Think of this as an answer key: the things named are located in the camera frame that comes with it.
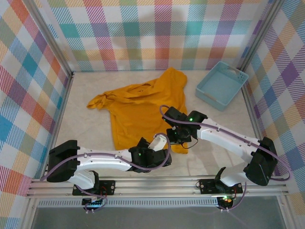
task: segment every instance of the robotic arm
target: robotic arm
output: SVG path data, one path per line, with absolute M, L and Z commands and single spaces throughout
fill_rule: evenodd
M 276 155 L 275 146 L 271 139 L 264 137 L 263 140 L 259 140 L 238 134 L 198 111 L 192 111 L 187 116 L 174 107 L 170 107 L 163 114 L 163 119 L 172 126 L 172 129 L 166 131 L 171 145 L 191 142 L 191 137 L 193 137 L 222 146 L 244 160 L 239 165 L 220 169 L 215 177 L 216 186 L 220 191 L 247 181 L 252 181 L 260 186 L 268 185 L 277 159 L 256 146 L 259 145 Z
M 146 173 L 157 167 L 169 166 L 172 158 L 170 155 L 167 156 L 167 149 L 163 149 L 167 140 L 171 145 L 183 144 L 191 142 L 193 137 L 222 146 L 244 160 L 244 163 L 239 165 L 220 169 L 214 179 L 217 193 L 225 193 L 228 188 L 231 189 L 230 187 L 235 184 L 245 181 L 252 181 L 261 186 L 268 184 L 277 160 L 255 145 L 276 154 L 274 144 L 269 138 L 265 137 L 260 141 L 240 135 L 220 126 L 198 111 L 192 111 L 186 115 L 170 107 L 162 115 L 164 121 L 172 127 L 166 131 L 168 139 L 166 136 L 157 135 L 149 143 L 141 138 L 135 147 L 109 152 L 78 147 L 76 140 L 67 141 L 52 149 L 49 153 L 47 181 L 69 181 L 89 193 L 99 194 L 101 193 L 99 176 L 94 169 L 112 168 Z

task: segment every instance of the colorful plaid backdrop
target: colorful plaid backdrop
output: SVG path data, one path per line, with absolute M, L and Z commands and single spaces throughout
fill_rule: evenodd
M 305 225 L 305 0 L 284 2 L 247 73 L 261 131 L 293 171 L 288 188 Z
M 266 0 L 35 0 L 76 71 L 233 63 Z
M 68 77 L 21 0 L 0 0 L 0 229 L 16 228 Z
M 253 45 L 253 43 L 254 43 L 254 41 L 255 41 L 255 39 L 256 39 L 256 37 L 257 37 L 258 32 L 261 30 L 262 26 L 264 25 L 264 21 L 265 21 L 266 17 L 268 16 L 269 10 L 270 10 L 272 4 L 273 4 L 275 1 L 276 1 L 276 0 L 268 0 L 268 3 L 267 3 L 267 5 L 265 6 L 264 11 L 263 11 L 263 13 L 261 14 L 261 17 L 260 17 L 260 19 L 258 20 L 258 22 L 257 22 L 257 24 L 256 24 L 256 26 L 255 26 L 255 28 L 254 28 L 254 30 L 253 30 L 253 33 L 252 33 L 252 35 L 251 35 L 251 37 L 250 37 L 250 39 L 249 39 L 249 41 L 248 41 L 248 43 L 247 43 L 247 46 L 246 46 L 245 49 L 244 49 L 244 52 L 243 52 L 243 54 L 242 54 L 242 57 L 241 57 L 240 60 L 238 61 L 237 67 L 240 67 L 240 66 L 243 64 L 244 59 L 245 59 L 246 55 L 248 54 L 249 49 L 250 49 L 251 46 Z

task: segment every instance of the light blue plastic tray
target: light blue plastic tray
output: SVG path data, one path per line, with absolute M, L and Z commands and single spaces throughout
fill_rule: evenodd
M 223 111 L 249 76 L 219 61 L 196 87 L 196 96 Z

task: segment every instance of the marble surface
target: marble surface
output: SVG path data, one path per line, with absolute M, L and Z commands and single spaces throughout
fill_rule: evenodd
M 254 137 L 241 91 L 231 101 L 227 109 L 221 112 L 195 96 L 196 85 L 208 71 L 183 72 L 188 77 L 184 89 L 188 112 L 197 110 L 220 125 L 243 135 Z M 162 73 L 163 71 L 76 73 L 56 144 L 76 139 L 79 146 L 97 150 L 114 150 L 110 113 L 105 109 L 87 109 L 87 103 L 97 94 L 133 83 L 143 83 L 158 78 Z M 172 159 L 172 165 L 147 174 L 111 169 L 98 169 L 96 171 L 100 176 L 114 177 L 215 175 L 221 167 L 231 167 L 242 162 L 232 152 L 203 140 L 189 149 L 188 154 L 172 153 Z

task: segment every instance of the yellow t-shirt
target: yellow t-shirt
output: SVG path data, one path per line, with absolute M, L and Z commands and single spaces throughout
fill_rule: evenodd
M 186 75 L 169 68 L 158 79 L 97 95 L 87 107 L 108 109 L 116 150 L 131 148 L 138 144 L 141 137 L 151 142 L 156 133 L 166 134 L 166 129 L 171 128 L 162 120 L 160 105 L 173 106 L 187 113 L 183 93 L 186 82 Z M 176 153 L 188 152 L 181 145 L 173 145 L 172 150 Z

